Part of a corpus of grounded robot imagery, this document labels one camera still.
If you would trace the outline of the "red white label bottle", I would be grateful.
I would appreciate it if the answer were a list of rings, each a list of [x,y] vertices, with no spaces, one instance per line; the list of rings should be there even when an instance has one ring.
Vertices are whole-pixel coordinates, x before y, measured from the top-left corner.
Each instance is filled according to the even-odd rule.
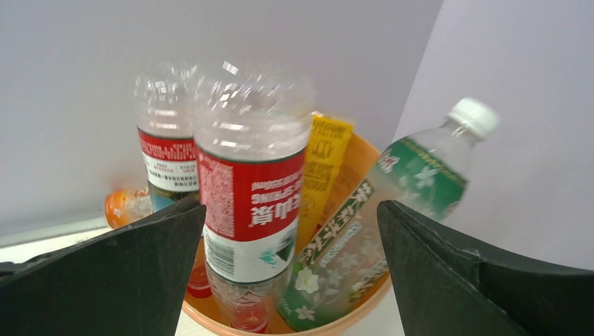
[[[202,79],[195,64],[163,62],[143,69],[134,81],[137,132],[154,211],[199,197],[193,107]]]

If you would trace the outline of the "orange plastic bin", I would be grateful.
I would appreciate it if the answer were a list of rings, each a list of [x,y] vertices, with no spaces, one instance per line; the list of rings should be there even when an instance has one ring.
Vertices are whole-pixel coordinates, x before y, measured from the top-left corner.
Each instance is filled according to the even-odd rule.
[[[389,290],[373,196],[365,175],[379,152],[352,135],[327,203],[329,215],[298,254],[276,314],[257,310],[237,329],[213,298],[187,295],[182,311],[215,335],[342,335],[367,317]]]

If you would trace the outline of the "green label clear bottle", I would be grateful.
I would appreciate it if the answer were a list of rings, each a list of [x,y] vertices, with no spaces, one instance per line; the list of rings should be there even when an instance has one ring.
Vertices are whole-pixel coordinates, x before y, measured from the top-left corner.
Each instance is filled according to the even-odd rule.
[[[499,122],[491,107],[464,98],[442,126],[389,145],[298,254],[277,305],[290,329],[311,330],[349,314],[387,273],[379,203],[396,200],[435,221],[448,217],[467,188],[472,150]]]

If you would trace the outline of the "orange drink bottle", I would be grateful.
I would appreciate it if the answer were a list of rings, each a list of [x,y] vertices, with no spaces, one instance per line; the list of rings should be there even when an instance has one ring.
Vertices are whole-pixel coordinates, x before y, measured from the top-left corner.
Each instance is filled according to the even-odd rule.
[[[117,190],[104,202],[104,215],[112,229],[121,228],[153,213],[149,189]]]

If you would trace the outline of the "red green label bottle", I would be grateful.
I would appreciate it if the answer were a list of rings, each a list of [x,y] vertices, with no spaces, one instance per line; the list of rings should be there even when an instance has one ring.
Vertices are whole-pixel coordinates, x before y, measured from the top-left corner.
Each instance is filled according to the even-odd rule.
[[[205,267],[232,327],[262,333],[289,283],[315,91],[279,66],[223,62],[197,90]]]

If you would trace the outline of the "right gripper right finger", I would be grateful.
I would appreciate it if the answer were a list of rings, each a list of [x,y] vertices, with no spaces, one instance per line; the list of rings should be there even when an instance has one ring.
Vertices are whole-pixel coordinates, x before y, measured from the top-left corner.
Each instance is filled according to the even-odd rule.
[[[406,335],[592,335],[593,272],[528,258],[395,201],[378,228]]]

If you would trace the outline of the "yellow juice bottle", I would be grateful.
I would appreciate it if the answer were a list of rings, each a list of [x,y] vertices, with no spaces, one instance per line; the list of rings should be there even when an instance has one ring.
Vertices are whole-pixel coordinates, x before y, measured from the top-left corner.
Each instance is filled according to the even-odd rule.
[[[296,252],[315,233],[343,164],[353,125],[315,113],[305,154]]]

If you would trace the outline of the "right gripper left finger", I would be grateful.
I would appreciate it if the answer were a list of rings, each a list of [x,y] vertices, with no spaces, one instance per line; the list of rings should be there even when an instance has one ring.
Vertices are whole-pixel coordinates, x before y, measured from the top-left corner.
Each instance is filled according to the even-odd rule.
[[[174,335],[207,208],[187,197],[129,225],[1,264],[2,335]]]

